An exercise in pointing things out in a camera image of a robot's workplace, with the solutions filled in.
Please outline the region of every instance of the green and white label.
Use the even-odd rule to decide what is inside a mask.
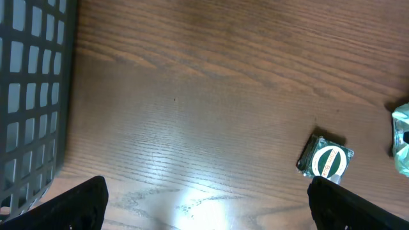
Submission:
[[[335,174],[342,176],[346,169],[345,152],[337,146],[326,146],[315,153],[311,167],[315,176],[329,180]]]

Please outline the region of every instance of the plastic grid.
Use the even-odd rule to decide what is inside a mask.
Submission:
[[[54,178],[66,10],[66,0],[0,0],[0,222],[30,209]]]

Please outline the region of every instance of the candy wrapper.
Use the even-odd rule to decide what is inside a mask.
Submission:
[[[297,162],[297,169],[304,176],[322,176],[340,184],[353,154],[344,146],[312,135]]]
[[[409,103],[392,113],[394,126],[393,154],[397,171],[409,177]]]

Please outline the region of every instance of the table surface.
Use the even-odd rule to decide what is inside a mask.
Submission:
[[[42,200],[106,178],[103,229],[314,229],[311,132],[341,185],[409,219],[389,156],[409,89],[405,0],[80,0],[65,165]]]

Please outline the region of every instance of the small square package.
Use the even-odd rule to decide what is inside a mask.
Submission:
[[[297,162],[297,169],[304,176],[322,176],[340,184],[353,154],[344,146],[312,135]]]

